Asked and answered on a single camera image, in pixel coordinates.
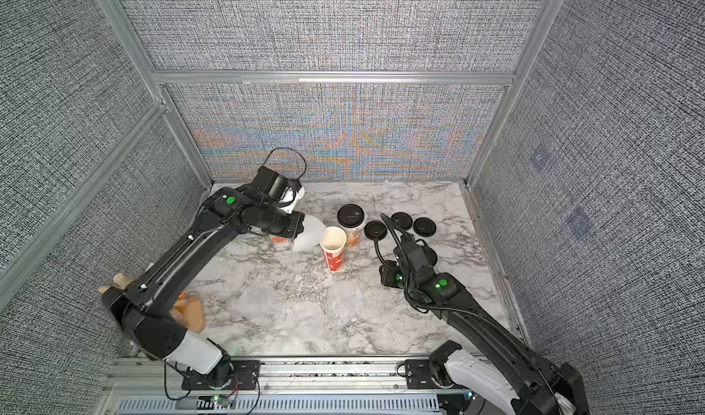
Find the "red paper cup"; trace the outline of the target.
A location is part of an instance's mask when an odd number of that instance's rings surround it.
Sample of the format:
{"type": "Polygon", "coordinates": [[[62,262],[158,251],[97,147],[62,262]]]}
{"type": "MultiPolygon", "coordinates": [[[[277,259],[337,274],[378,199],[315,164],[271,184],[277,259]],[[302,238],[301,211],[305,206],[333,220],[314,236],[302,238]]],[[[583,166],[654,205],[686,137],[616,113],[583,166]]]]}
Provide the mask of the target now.
{"type": "Polygon", "coordinates": [[[343,271],[344,250],[347,245],[345,231],[338,227],[328,227],[319,243],[324,251],[325,263],[332,273],[343,271]]]}

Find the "black lid front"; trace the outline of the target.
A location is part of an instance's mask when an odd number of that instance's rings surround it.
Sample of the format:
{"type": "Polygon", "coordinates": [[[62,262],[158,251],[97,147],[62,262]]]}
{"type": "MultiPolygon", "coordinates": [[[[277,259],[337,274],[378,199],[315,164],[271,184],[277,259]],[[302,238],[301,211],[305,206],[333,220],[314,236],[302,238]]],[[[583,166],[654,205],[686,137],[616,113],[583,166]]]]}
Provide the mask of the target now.
{"type": "Polygon", "coordinates": [[[345,229],[356,229],[365,223],[365,211],[356,204],[346,204],[339,208],[336,218],[345,229]]]}
{"type": "Polygon", "coordinates": [[[426,257],[426,259],[427,259],[427,261],[428,261],[428,263],[429,263],[429,266],[435,267],[435,266],[437,265],[437,263],[438,263],[438,255],[437,255],[437,253],[436,253],[433,249],[431,249],[430,247],[428,247],[428,246],[424,246],[424,247],[422,248],[422,250],[423,250],[423,252],[424,252],[424,254],[425,254],[425,257],[426,257]]]}

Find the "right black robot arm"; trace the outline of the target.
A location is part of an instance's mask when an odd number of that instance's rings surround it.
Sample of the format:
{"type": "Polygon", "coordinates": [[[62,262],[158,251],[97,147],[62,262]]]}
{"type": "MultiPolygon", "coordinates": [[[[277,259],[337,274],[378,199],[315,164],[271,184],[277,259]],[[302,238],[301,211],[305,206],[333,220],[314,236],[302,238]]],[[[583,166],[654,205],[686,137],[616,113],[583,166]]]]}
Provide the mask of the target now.
{"type": "Polygon", "coordinates": [[[396,264],[381,268],[384,285],[455,328],[487,360],[448,341],[430,354],[426,380],[438,389],[466,387],[505,414],[589,413],[583,378],[572,365],[558,367],[512,335],[460,281],[436,272],[415,240],[398,242],[394,255],[396,264]]]}

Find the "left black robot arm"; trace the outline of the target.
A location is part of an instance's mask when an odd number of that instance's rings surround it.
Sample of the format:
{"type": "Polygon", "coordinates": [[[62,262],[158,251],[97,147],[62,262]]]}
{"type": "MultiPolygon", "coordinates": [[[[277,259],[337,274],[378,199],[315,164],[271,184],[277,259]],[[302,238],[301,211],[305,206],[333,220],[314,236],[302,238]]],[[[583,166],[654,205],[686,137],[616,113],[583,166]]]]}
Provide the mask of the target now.
{"type": "Polygon", "coordinates": [[[185,378],[198,376],[205,387],[229,387],[231,357],[178,322],[172,310],[191,281],[235,238],[253,229],[285,239],[299,236],[305,216],[290,208],[301,190],[299,180],[266,166],[249,184],[223,187],[204,201],[190,228],[152,267],[128,286],[103,292],[103,305],[148,358],[185,368],[185,378]]]}

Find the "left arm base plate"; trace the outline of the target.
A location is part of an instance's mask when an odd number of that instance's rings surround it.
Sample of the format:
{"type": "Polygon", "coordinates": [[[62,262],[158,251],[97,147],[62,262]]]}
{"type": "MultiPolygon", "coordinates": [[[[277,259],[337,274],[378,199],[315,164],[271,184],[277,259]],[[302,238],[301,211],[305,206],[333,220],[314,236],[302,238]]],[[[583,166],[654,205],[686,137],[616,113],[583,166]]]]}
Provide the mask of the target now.
{"type": "Polygon", "coordinates": [[[210,373],[203,375],[193,369],[184,373],[181,389],[189,390],[255,390],[260,376],[258,360],[221,361],[210,373]]]}

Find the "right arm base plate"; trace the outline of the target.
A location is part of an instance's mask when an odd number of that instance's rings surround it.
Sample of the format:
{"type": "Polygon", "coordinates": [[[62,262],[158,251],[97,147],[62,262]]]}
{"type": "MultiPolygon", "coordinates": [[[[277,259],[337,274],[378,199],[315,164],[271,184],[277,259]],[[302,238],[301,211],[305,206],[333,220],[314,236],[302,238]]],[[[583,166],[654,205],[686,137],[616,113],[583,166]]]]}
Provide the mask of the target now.
{"type": "Polygon", "coordinates": [[[470,387],[450,382],[442,384],[431,371],[431,362],[428,359],[407,359],[403,362],[401,369],[398,369],[398,374],[406,380],[408,389],[471,391],[470,387]]]}

